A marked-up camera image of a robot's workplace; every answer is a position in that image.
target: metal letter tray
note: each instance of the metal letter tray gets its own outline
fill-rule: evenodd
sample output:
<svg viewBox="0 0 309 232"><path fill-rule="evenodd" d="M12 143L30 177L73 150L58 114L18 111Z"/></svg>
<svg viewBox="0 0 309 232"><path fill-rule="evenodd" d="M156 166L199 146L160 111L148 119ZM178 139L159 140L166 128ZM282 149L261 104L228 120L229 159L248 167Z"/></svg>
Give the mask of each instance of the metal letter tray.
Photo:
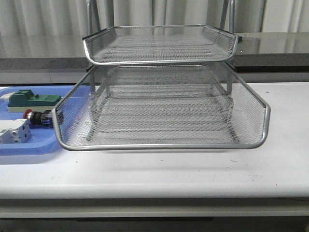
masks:
<svg viewBox="0 0 309 232"><path fill-rule="evenodd" d="M212 62L93 67L53 120L69 150L244 149L264 142L269 114L227 64Z"/></svg>
<svg viewBox="0 0 309 232"><path fill-rule="evenodd" d="M238 36L206 26L112 27L84 38L96 65L210 62L231 59Z"/></svg>

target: white electrical component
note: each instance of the white electrical component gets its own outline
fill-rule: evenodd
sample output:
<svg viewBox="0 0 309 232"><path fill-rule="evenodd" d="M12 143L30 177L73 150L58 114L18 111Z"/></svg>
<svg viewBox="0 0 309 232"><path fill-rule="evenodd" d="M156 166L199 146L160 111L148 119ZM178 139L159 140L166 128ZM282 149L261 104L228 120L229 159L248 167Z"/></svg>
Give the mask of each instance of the white electrical component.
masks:
<svg viewBox="0 0 309 232"><path fill-rule="evenodd" d="M24 143L30 136L27 119L0 120L0 144Z"/></svg>

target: gray countertop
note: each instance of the gray countertop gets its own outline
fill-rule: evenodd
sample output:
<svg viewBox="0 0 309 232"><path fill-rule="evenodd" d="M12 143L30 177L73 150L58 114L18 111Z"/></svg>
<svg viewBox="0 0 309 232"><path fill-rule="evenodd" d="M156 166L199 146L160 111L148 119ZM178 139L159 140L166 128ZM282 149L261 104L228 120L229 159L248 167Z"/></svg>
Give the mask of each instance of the gray countertop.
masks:
<svg viewBox="0 0 309 232"><path fill-rule="evenodd" d="M245 66L308 66L309 33L239 33L231 64ZM80 36L2 36L0 69L86 69Z"/></svg>

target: tray rim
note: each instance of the tray rim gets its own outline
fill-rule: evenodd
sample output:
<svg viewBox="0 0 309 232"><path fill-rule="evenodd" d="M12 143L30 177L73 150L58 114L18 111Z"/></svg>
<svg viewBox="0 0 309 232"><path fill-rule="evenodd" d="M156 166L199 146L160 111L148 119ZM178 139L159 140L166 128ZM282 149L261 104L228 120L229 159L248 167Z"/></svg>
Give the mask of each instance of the tray rim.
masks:
<svg viewBox="0 0 309 232"><path fill-rule="evenodd" d="M81 145L81 146L71 146L65 144L61 139L60 128L57 123L57 116L56 116L56 109L62 104L64 100L73 92L75 89L78 88L80 83L82 83L88 76L93 73L98 66L92 66L89 71L85 74L85 76L78 82L76 85L71 89L71 91L63 97L52 109L52 117L54 121L54 129L55 134L58 142L60 145L70 151L98 151L98 150L148 150L148 149L253 149L261 146L267 136L269 130L269 120L270 120L270 106L269 104L259 96L236 72L234 72L230 65L221 62L220 65L225 66L229 69L233 76L238 79L248 91L250 91L254 97L258 99L261 103L265 105L265 113L264 113L264 121L263 121L263 130L262 130L262 137L261 139L254 144L130 144L130 145Z"/></svg>
<svg viewBox="0 0 309 232"><path fill-rule="evenodd" d="M103 35L107 32L109 32L111 29L114 28L145 28L145 29L151 29L151 28L185 28L185 27L207 27L207 28L211 28L211 29L215 29L217 30L219 33L227 33L230 34L232 36L235 37L235 41L234 41L234 45L233 45L233 51L232 54L230 56L227 56L225 58L216 58L216 59L174 59L174 60L140 60L140 61L113 61L113 62L96 62L94 61L89 54L89 50L87 47L87 41L90 39L94 39L100 35ZM105 28L103 30L100 30L94 34L88 35L86 37L82 38L83 40L83 46L84 46L84 51L86 54L87 59L98 66L105 66L105 65L131 65L131 64L159 64L159 63L188 63L188 62L217 62L217 61L227 61L227 60L231 60L232 58L234 58L234 56L236 55L236 50L237 50L237 45L238 45L238 40L239 40L239 36L235 35L231 32L228 32L226 30L222 30L219 29L217 27L214 26L209 26L209 25L205 25L205 24L195 24L195 25L166 25L166 26L113 26L113 27L109 27L109 28Z"/></svg>

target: blue plastic tray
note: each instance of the blue plastic tray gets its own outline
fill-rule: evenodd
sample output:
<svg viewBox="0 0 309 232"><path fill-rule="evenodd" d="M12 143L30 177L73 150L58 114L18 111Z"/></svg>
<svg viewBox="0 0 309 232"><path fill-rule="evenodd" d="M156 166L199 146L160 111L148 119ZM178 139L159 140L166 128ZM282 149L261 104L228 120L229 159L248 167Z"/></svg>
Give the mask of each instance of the blue plastic tray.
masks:
<svg viewBox="0 0 309 232"><path fill-rule="evenodd" d="M64 97L73 86L18 86L0 90L0 96L17 92L22 89L31 89L35 94L54 94ZM8 102L0 100L0 120L14 120L23 118L24 113L10 113ZM54 129L41 126L30 126L31 136L24 144L0 144L0 155L40 155L53 152L60 148Z"/></svg>

